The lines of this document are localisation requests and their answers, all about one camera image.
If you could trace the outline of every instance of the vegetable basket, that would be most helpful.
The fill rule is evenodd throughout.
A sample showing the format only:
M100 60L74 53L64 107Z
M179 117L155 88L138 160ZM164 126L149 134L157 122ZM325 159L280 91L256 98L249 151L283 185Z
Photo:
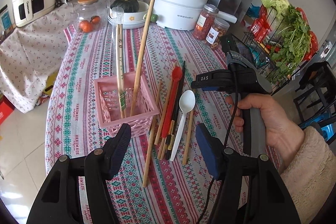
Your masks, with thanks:
M313 39L317 44L302 9L290 5L283 16L262 5L242 43L251 51L259 73L278 91L309 61Z
M126 114L130 114L133 98L135 72L124 74L126 92ZM117 77L110 76L94 80L94 93L100 128L105 128L114 137L123 123L128 123L132 129L132 137L147 134L152 124L153 116L159 114L155 99L149 90L144 75L140 78L140 89L137 94L137 104L134 115L121 119Z

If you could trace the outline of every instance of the red plastic spoon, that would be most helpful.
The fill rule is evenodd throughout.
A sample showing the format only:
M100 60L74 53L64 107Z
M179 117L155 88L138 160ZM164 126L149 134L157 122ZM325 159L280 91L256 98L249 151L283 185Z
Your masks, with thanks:
M161 137L165 138L168 135L169 126L171 122L171 116L173 113L174 103L176 99L176 92L177 87L179 85L179 81L182 78L182 69L181 67L175 67L171 73L171 77L173 78L173 85L171 87L170 96L169 96L169 102L167 106L166 116L163 123L162 131L161 131Z

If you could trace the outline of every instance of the white bowl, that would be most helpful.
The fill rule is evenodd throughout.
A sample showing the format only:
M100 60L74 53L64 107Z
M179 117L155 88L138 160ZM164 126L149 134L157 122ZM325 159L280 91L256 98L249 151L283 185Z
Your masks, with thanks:
M139 1L139 11L136 13L124 13L124 24L132 22L143 21L143 17L147 14L149 5L145 2Z
M115 21L113 21L110 17L110 15L107 16L107 20L111 25L115 25ZM140 20L140 21L132 21L132 22L124 22L123 29L136 29L143 27L145 25L146 20Z

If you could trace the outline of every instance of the beige fleece sleeve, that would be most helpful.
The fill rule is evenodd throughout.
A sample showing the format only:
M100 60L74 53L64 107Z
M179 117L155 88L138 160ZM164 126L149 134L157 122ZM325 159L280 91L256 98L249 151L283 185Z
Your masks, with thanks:
M281 174L302 224L313 220L336 182L336 158L313 128L304 131L300 150Z

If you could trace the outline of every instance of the patterned tablecloth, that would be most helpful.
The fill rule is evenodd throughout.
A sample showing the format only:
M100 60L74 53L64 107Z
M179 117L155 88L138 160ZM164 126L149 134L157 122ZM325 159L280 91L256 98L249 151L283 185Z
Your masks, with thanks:
M124 30L124 58L126 71L134 71L143 28ZM49 103L46 131L46 168L51 167L62 154L70 157L87 155L102 147L110 138L106 130L99 128L95 105L93 80L110 76L114 56L111 54L112 27L96 33L74 34L59 71ZM191 32L162 29L150 25L142 72L155 97L159 80L163 80L159 110L162 112L167 86L174 63L181 66L186 61L184 90L196 74L226 68L225 55L221 50L212 51L203 42L192 37ZM211 177L199 151L194 132L203 122L213 136L223 142L230 120L225 93L196 92L196 108L189 159L182 165L186 134L174 162L157 160L158 147L153 150L148 187L142 188L142 177L147 153L146 135L132 138L119 174L108 188L121 223L196 223L205 202ZM240 135L233 129L229 146L242 152ZM268 149L278 167L278 155ZM209 217L219 183L215 182L210 195L207 213ZM90 213L84 180L80 179L81 203L85 223ZM247 181L243 179L241 204L247 198Z

